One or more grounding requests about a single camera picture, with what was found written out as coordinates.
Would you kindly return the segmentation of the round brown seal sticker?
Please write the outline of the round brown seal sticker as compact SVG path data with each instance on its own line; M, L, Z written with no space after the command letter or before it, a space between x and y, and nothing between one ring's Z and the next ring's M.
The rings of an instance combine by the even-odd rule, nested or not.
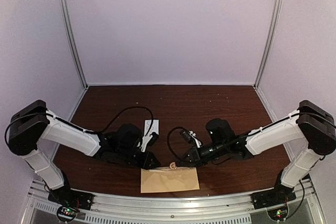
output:
M170 165L169 165L170 169L171 170L176 170L177 169L177 165L175 162L172 162Z

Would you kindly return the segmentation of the brown kraft envelope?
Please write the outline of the brown kraft envelope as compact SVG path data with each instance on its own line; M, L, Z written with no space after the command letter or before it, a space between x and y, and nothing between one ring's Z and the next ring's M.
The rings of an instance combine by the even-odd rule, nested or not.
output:
M172 193L199 190L197 169L194 167L160 167L141 170L140 193Z

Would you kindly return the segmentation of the white sticker sheet with seal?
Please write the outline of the white sticker sheet with seal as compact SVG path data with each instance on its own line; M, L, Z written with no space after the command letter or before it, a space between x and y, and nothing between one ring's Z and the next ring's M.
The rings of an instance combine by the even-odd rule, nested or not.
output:
M150 135L153 132L159 134L159 120L145 120L144 135Z

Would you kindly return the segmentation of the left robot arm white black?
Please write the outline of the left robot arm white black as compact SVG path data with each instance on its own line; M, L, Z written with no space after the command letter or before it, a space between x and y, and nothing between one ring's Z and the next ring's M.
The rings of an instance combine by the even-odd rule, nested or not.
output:
M156 132L142 132L130 123L122 124L114 132L84 129L51 112L43 100L36 100L14 114L4 133L9 150L20 156L64 205L75 201L75 192L65 173L41 150L40 140L58 143L107 163L121 160L137 168L153 169L161 163L146 148L158 137Z

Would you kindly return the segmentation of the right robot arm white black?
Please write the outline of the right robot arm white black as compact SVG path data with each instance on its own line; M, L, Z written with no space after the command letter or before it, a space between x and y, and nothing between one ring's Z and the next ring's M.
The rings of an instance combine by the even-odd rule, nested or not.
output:
M278 174L269 192L274 204L287 198L319 160L335 151L333 116L308 100L301 101L285 118L241 135L235 134L229 122L220 118L208 121L205 128L212 140L206 145L201 144L193 131L181 130L181 136L192 147L177 159L177 166L200 167L222 156L250 159L284 143L304 140L301 151Z

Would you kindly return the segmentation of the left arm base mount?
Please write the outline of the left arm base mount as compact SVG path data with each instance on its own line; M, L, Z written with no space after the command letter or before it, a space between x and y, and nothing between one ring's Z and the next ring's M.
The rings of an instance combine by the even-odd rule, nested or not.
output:
M73 209L90 210L93 203L93 194L72 190L69 194L57 196L50 192L48 200Z

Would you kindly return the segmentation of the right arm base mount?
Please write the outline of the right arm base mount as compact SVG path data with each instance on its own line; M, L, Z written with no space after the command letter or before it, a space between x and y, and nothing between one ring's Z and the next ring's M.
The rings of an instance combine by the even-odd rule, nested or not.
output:
M254 209L269 208L276 205L284 205L289 201L295 200L296 194L294 192L286 195L282 192L275 192L273 190L260 191L251 195L251 200Z

